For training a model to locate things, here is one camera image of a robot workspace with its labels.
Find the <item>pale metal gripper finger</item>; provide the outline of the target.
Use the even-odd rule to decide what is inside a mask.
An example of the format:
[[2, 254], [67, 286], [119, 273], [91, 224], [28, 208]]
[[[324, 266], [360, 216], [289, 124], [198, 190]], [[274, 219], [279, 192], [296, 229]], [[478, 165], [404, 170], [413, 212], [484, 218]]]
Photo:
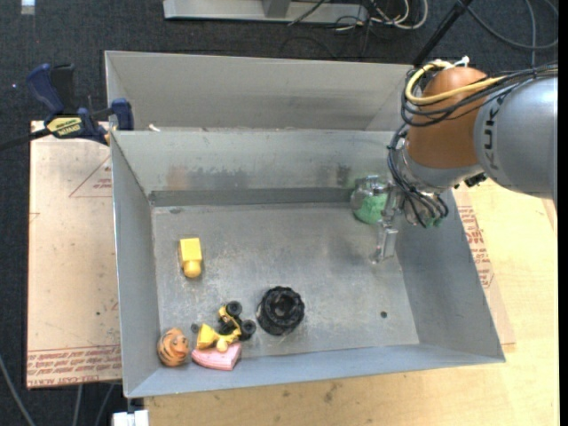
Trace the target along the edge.
[[383, 260], [383, 229], [382, 227], [378, 227], [376, 229], [376, 242], [375, 242], [375, 249], [372, 254], [369, 256], [369, 260], [372, 264], [379, 264]]
[[382, 258], [389, 258], [395, 255], [397, 236], [398, 229], [393, 227], [385, 227], [383, 229]]

